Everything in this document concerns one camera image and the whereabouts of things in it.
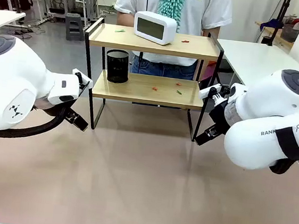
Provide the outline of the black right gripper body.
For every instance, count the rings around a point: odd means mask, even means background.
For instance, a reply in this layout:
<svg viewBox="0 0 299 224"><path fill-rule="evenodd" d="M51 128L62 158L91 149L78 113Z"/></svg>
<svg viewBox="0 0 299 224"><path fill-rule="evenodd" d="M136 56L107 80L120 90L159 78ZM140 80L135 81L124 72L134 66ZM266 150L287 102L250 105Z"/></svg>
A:
<svg viewBox="0 0 299 224"><path fill-rule="evenodd" d="M225 108L227 106L228 101L215 105L212 111L209 113L210 117L214 121L214 130L218 135L226 134L230 128L226 118L225 118Z"/></svg>

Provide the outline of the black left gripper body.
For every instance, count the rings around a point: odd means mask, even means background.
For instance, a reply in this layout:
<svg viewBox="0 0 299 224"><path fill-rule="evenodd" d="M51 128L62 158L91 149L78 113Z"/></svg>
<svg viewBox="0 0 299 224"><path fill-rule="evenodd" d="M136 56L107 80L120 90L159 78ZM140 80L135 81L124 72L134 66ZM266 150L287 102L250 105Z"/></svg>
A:
<svg viewBox="0 0 299 224"><path fill-rule="evenodd" d="M64 117L66 121L72 121L74 122L76 120L76 113L72 108L65 107L64 108Z"/></svg>

